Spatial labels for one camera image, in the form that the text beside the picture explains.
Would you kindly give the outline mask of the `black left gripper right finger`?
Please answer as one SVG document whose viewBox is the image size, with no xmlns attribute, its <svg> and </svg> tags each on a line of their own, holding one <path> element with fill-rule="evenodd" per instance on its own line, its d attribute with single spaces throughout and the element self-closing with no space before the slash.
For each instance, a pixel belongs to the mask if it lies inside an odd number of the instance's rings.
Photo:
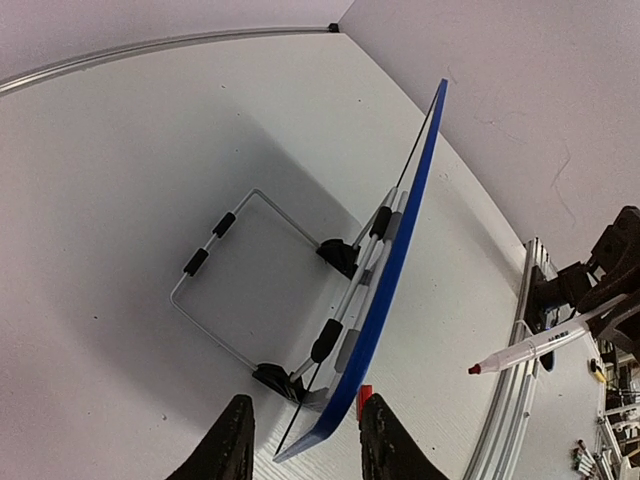
<svg viewBox="0 0 640 480">
<path fill-rule="evenodd" d="M 363 479 L 447 480 L 380 394 L 374 393 L 364 402 L 359 430 Z"/>
</svg>

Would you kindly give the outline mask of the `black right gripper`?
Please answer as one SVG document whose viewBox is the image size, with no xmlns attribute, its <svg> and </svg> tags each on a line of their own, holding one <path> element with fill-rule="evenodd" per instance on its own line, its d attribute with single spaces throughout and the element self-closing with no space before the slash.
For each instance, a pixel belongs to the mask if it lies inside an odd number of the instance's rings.
<svg viewBox="0 0 640 480">
<path fill-rule="evenodd" d="M 591 334 L 639 361 L 639 208 L 624 206 L 591 250 L 589 271 L 604 275 L 578 302 Z"/>
</svg>

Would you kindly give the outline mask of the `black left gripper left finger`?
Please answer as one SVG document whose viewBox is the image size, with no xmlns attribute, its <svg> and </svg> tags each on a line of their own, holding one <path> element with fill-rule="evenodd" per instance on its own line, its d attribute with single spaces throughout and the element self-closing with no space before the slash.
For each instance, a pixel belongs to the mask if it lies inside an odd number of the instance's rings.
<svg viewBox="0 0 640 480">
<path fill-rule="evenodd" d="M 253 402 L 235 395 L 188 458 L 168 480 L 252 479 L 255 446 Z"/>
</svg>

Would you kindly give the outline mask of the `red marker cap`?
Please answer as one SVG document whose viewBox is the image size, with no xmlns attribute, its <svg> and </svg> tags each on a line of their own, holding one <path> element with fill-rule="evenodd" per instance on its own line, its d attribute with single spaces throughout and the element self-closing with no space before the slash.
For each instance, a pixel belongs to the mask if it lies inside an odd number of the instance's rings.
<svg viewBox="0 0 640 480">
<path fill-rule="evenodd" d="M 360 390 L 359 390 L 358 396 L 357 396 L 357 421 L 358 421 L 358 423 L 362 422 L 364 407 L 365 407 L 367 401 L 372 397 L 373 394 L 374 394 L 374 390 L 373 390 L 373 386 L 372 385 L 362 385 L 360 387 Z"/>
</svg>

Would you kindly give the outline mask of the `white marker pen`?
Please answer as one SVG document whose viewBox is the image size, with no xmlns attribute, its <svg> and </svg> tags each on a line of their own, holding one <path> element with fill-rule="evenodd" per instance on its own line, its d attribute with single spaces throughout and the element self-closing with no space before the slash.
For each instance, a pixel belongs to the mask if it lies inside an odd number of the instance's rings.
<svg viewBox="0 0 640 480">
<path fill-rule="evenodd" d="M 523 362 L 535 360 L 560 347 L 568 345 L 590 332 L 590 321 L 596 317 L 608 314 L 614 307 L 626 299 L 627 295 L 618 295 L 587 313 L 577 315 L 575 318 L 567 320 L 551 329 L 526 337 L 521 342 L 494 352 L 484 360 L 474 364 L 468 369 L 468 373 L 470 375 L 481 375 L 501 372 Z"/>
</svg>

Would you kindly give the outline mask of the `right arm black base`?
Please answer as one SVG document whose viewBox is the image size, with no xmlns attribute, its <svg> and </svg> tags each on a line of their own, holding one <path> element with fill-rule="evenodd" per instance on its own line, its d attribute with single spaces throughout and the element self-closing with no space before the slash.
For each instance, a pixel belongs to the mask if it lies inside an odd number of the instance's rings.
<svg viewBox="0 0 640 480">
<path fill-rule="evenodd" d="M 565 305 L 575 308 L 592 288 L 586 266 L 576 262 L 549 279 L 542 269 L 535 265 L 531 272 L 524 321 L 533 334 L 553 328 L 558 320 L 548 319 L 551 313 L 559 313 Z"/>
</svg>

